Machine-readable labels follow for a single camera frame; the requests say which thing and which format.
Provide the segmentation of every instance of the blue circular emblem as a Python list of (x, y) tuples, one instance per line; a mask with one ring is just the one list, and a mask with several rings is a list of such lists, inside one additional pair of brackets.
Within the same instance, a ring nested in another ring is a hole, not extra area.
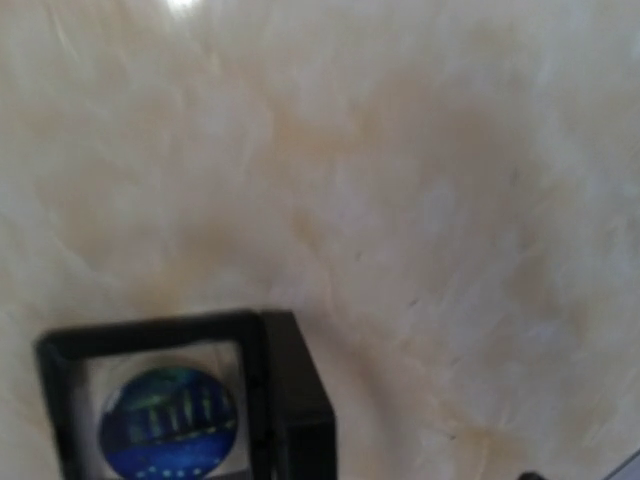
[(229, 455), (238, 430), (231, 394), (212, 376), (155, 368), (109, 399), (98, 437), (124, 480), (200, 480)]

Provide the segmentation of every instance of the black object edge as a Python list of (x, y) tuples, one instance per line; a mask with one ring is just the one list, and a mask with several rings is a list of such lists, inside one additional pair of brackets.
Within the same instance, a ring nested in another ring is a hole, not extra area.
[(337, 479), (335, 417), (288, 312), (249, 310), (54, 330), (35, 345), (64, 480), (83, 478), (72, 385), (96, 357), (235, 341), (241, 349), (254, 480)]

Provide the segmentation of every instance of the marble countertop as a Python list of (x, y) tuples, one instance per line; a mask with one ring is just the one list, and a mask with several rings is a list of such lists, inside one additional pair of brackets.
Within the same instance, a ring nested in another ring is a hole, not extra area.
[(39, 333), (251, 306), (296, 312), (341, 480), (602, 478), (640, 446), (639, 25), (0, 2), (1, 476), (58, 478)]

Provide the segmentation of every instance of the printed image on coin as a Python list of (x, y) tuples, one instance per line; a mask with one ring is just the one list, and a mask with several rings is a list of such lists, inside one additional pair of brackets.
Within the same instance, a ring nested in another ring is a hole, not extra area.
[(99, 444), (124, 480), (200, 480), (231, 451), (238, 412), (212, 376), (184, 367), (148, 370), (108, 400)]

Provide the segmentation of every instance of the black display case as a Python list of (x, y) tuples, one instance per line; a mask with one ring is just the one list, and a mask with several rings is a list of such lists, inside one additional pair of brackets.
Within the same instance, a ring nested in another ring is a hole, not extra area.
[(77, 392), (91, 374), (87, 362), (219, 342), (237, 345), (242, 363), (248, 468), (211, 478), (337, 479), (334, 412), (296, 319), (284, 311), (233, 311), (46, 333), (35, 351), (62, 478), (111, 480), (83, 467)]

